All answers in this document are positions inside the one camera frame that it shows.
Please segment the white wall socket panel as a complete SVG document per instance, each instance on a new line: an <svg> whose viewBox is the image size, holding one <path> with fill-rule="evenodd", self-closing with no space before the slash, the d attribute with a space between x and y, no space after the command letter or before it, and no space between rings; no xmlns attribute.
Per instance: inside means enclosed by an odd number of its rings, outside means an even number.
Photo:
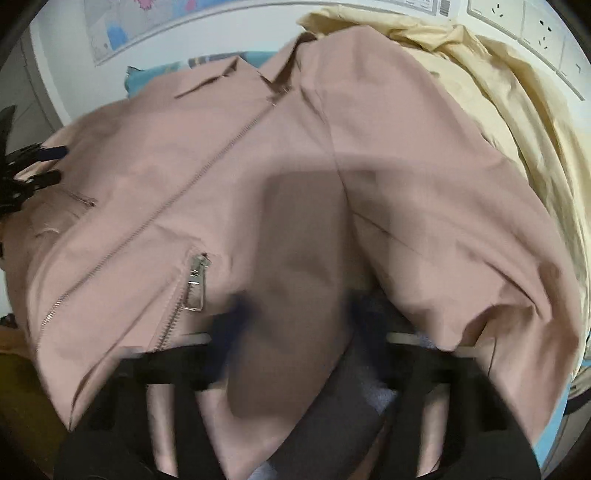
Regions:
<svg viewBox="0 0 591 480"><path fill-rule="evenodd" d="M557 14L531 1L470 0L467 13L516 39L583 101L590 99L590 62Z"/></svg>

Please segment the pink zip jacket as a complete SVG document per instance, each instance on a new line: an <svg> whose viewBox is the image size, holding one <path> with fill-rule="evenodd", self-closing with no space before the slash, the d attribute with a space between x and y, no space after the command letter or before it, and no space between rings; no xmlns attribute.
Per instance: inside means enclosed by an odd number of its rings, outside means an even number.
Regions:
<svg viewBox="0 0 591 480"><path fill-rule="evenodd" d="M368 26L15 152L1 258L57 479L537 479L583 338L541 200Z"/></svg>

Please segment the white bed headboard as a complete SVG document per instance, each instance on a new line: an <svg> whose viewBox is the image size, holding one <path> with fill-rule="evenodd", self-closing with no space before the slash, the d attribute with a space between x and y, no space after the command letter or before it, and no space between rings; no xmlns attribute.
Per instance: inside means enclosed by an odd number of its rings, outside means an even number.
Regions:
<svg viewBox="0 0 591 480"><path fill-rule="evenodd" d="M190 36L184 43L174 35L170 42L148 39L96 66L93 63L82 15L81 1L49 1L29 25L32 49L41 80L53 109L52 125L60 128L98 107L126 95L123 82L128 67L148 69L189 58L238 51L276 51L293 39L298 30L273 48L249 47L206 52L204 42Z"/></svg>

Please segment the cream yellow garment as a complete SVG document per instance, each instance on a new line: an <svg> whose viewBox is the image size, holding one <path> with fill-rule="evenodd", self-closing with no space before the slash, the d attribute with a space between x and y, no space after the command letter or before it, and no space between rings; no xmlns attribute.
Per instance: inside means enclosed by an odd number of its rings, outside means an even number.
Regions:
<svg viewBox="0 0 591 480"><path fill-rule="evenodd" d="M453 233L534 301L519 358L573 379L589 331L589 159L559 91L463 27L356 9L301 17L304 75L341 171L437 187Z"/></svg>

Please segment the wall map poster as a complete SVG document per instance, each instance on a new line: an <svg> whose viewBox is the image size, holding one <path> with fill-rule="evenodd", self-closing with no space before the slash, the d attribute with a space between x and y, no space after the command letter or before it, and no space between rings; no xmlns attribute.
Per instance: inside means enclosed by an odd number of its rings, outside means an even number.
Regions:
<svg viewBox="0 0 591 480"><path fill-rule="evenodd" d="M148 40L184 43L195 36L206 52L273 48L294 32L305 10L325 6L400 13L445 22L463 1L81 1L93 63L98 66Z"/></svg>

